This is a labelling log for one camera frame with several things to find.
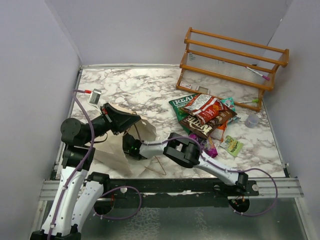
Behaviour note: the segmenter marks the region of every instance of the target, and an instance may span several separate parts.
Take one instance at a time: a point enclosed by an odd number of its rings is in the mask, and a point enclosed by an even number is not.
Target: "wooden rack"
[[[214,44],[210,44],[210,43],[205,43],[202,41],[198,41],[198,40],[194,40],[191,39],[191,35],[192,33],[194,34],[199,34],[199,35],[205,35],[205,36],[209,36],[209,37],[214,37],[214,38],[218,38],[218,39],[222,39],[225,41],[231,41],[231,42],[235,42],[237,44],[242,44],[242,45],[247,45],[247,46],[252,46],[252,47],[256,47],[256,48],[260,48],[263,51],[268,51],[268,52],[277,52],[280,54],[280,57],[278,57],[278,59],[272,59],[269,57],[265,57],[265,56],[260,56],[260,55],[256,55],[256,54],[252,54],[252,53],[247,53],[244,51],[240,51],[240,50],[235,50],[235,49],[230,49],[228,47],[223,47],[223,46],[219,46],[219,45],[214,45]],[[221,80],[226,80],[229,82],[233,82],[233,83],[237,83],[237,84],[241,84],[244,86],[248,86],[248,87],[252,87],[252,88],[256,88],[258,89],[258,103],[256,106],[252,106],[249,104],[245,104],[245,103],[240,103],[240,102],[235,102],[236,105],[241,106],[241,107],[245,107],[245,108],[249,108],[252,109],[254,111],[259,112],[261,110],[262,107],[262,99],[263,99],[263,95],[265,93],[265,91],[272,91],[272,89],[274,88],[274,84],[275,84],[275,75],[276,72],[279,68],[279,66],[282,67],[286,67],[289,61],[289,50],[288,49],[279,49],[279,48],[275,48],[275,47],[270,47],[270,46],[265,46],[262,44],[257,44],[257,43],[253,43],[253,42],[248,42],[248,41],[244,41],[244,40],[239,40],[239,39],[235,39],[235,38],[231,38],[231,37],[227,37],[227,36],[222,36],[222,35],[218,35],[218,34],[214,34],[214,33],[209,33],[209,32],[205,32],[205,31],[200,31],[200,30],[195,30],[192,29],[191,27],[189,27],[185,38],[184,38],[184,43],[186,44],[186,48],[185,48],[185,52],[183,54],[181,63],[180,63],[180,68],[181,68],[181,74],[180,77],[178,79],[178,82],[176,84],[176,88],[179,90],[183,90],[183,91],[187,91],[187,92],[191,92],[191,93],[198,93],[201,94],[202,92],[194,90],[194,89],[188,89],[185,88],[183,86],[180,86],[180,83],[183,79],[184,73],[185,71],[191,71],[194,73],[198,73],[198,74],[203,74],[203,75],[207,75],[213,78],[217,78],[217,79],[221,79]],[[246,63],[244,61],[238,61],[235,60],[234,57],[232,58],[226,58],[226,57],[221,57],[221,56],[217,56],[217,55],[213,55],[213,54],[209,54],[203,51],[198,51],[198,50],[192,50],[190,49],[190,46],[194,45],[194,46],[200,46],[203,47],[203,49],[213,49],[213,50],[217,50],[217,51],[222,51],[225,53],[229,53],[228,56],[242,56],[242,57],[246,57],[249,59],[252,59],[254,61],[261,61],[261,62],[266,62],[266,63],[270,63],[272,64],[272,67],[270,68],[265,68],[265,67],[260,67],[260,66],[256,66],[256,65],[252,65],[249,63]],[[197,66],[192,66],[190,64],[187,64],[187,58],[189,55],[192,56],[201,56],[201,57],[205,57],[206,59],[211,59],[211,60],[215,60],[215,61],[222,61],[223,63],[228,63],[228,66],[242,66],[242,67],[249,67],[253,70],[259,71],[259,72],[263,72],[265,74],[263,75],[267,75],[270,80],[264,80],[263,78],[262,81],[260,79],[260,81],[250,81],[247,79],[241,79],[240,77],[235,77],[232,76],[232,74],[221,74],[218,72],[214,72],[211,69],[204,69],[205,67],[199,67]]]

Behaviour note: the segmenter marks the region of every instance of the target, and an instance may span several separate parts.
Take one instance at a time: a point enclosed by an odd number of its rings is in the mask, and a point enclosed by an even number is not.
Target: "clear plastic container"
[[[257,115],[255,114],[250,114],[248,116],[248,118],[245,120],[244,124],[248,127],[248,128],[254,128],[258,123],[259,123],[260,119]]]

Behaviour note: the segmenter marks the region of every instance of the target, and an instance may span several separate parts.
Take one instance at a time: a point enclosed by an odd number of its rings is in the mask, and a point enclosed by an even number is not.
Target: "wall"
[[[85,65],[179,64],[189,27],[267,45],[291,1],[46,0]]]
[[[263,100],[282,157],[292,176],[299,177],[316,227],[320,226],[319,13],[319,0],[292,2],[269,44],[288,48],[289,64],[279,69],[274,90]]]
[[[1,1],[0,239],[26,240],[79,58],[43,0]]]

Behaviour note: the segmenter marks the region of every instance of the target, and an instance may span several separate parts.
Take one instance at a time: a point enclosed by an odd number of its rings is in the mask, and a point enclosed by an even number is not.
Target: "purple snack bag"
[[[191,133],[189,135],[189,138],[196,140],[201,145],[204,152],[208,154],[210,157],[215,158],[218,155],[217,149],[214,145],[214,141],[210,136],[208,137],[208,139],[203,139],[202,137],[199,137],[197,134]]]

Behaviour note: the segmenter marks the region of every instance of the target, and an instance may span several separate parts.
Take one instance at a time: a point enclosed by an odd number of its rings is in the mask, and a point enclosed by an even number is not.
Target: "marble tabletop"
[[[123,108],[130,109],[138,115],[146,117],[150,123],[156,127],[157,139],[163,140],[171,132],[186,136],[187,133],[178,124],[175,112],[168,103],[170,100],[188,96],[190,93],[177,90],[176,83],[180,76],[179,68],[127,68],[127,69],[84,69],[78,89],[102,91],[100,103],[109,102],[117,104]],[[219,91],[219,97],[235,97],[236,100],[247,101],[257,97],[256,89],[244,89],[241,86],[224,85],[223,82],[210,79],[203,75],[188,73],[185,75],[185,82],[199,83],[203,87],[209,88],[214,92]],[[90,118],[97,116],[97,112],[88,105],[88,96],[77,93],[77,97],[87,110]],[[247,108],[236,106],[238,117],[241,117],[237,123],[230,124],[225,132],[244,144],[237,157],[231,156],[222,147],[219,147],[220,141],[215,140],[215,146],[218,156],[215,158],[222,164],[238,170],[247,170],[250,168],[261,168],[273,177],[285,177],[283,165],[278,153],[278,149],[273,137],[269,120],[264,108],[256,113]],[[245,120],[249,114],[257,114],[260,118],[255,128],[247,128]],[[86,122],[81,110],[77,105],[72,109],[72,117]],[[179,166],[169,158],[159,157],[166,175],[163,172],[157,159],[153,158],[147,163],[152,170],[145,168],[146,163],[134,163],[133,172],[137,174],[132,176],[123,176],[116,169],[111,169],[103,163],[93,160],[90,172],[108,173],[111,178],[212,178],[213,176],[203,170],[196,168],[184,168]],[[262,172],[248,172],[249,177],[266,177]]]

